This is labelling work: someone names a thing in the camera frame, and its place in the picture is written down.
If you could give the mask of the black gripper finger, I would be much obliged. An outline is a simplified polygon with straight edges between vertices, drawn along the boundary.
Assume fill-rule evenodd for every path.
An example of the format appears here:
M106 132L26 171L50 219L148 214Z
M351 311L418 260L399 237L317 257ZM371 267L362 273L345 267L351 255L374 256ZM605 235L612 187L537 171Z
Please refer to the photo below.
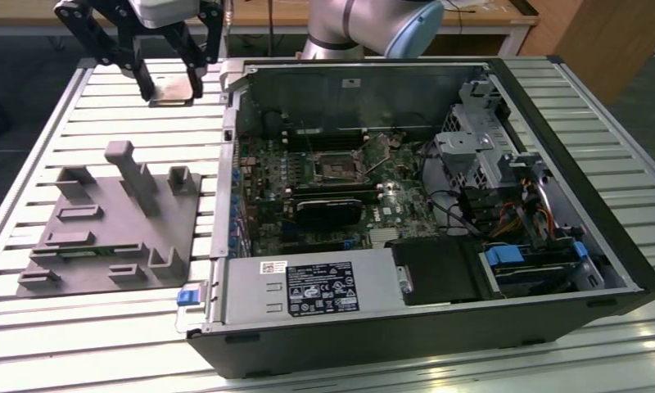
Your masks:
M201 2L197 17L207 28L207 40L202 46L197 44L185 21L169 26L166 40L187 65L187 75L193 90L193 98L203 96L202 78L207 74L207 66L219 61L219 50L225 30L225 3Z
M90 1L58 1L54 12L88 50L95 60L104 66L116 65L123 74L139 86L142 98L148 102L155 93L154 80L142 58L140 45L135 32L142 27L132 17L118 26L118 39L114 39L94 16L95 8Z

